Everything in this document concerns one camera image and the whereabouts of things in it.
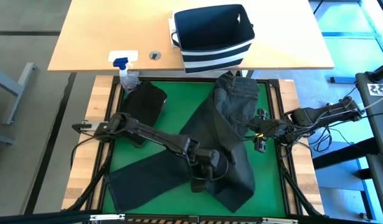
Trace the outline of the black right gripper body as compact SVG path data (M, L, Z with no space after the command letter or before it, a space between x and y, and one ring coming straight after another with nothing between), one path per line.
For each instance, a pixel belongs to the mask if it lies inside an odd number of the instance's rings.
M257 115L250 121L249 129L258 137L286 139L291 134L291 119L270 119L268 112L259 108Z

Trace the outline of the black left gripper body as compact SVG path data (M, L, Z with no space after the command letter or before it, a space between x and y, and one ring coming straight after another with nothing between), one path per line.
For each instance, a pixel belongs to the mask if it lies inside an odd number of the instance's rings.
M190 167L202 175L213 175L219 165L220 153L214 149L201 148L195 141L186 144L184 155Z

